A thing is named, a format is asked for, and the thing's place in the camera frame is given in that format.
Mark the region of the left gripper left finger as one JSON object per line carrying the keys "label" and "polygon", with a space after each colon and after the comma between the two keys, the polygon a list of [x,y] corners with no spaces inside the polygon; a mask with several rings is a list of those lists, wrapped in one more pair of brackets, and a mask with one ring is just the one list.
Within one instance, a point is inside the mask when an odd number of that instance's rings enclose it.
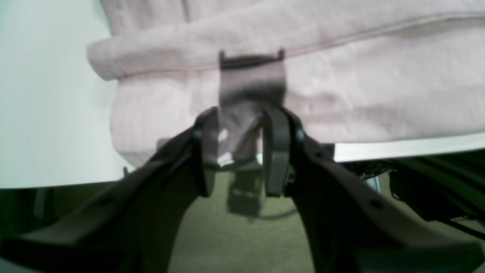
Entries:
{"label": "left gripper left finger", "polygon": [[165,273],[180,223],[214,188],[218,110],[52,225],[1,239],[3,273]]}

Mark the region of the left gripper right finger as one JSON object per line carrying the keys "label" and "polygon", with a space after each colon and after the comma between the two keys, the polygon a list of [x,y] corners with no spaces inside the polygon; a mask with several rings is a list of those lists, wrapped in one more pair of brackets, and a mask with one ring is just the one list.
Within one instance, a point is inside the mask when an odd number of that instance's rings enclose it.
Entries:
{"label": "left gripper right finger", "polygon": [[285,108],[262,114],[265,192],[289,197],[317,273],[472,273],[478,242],[437,234],[334,161]]}

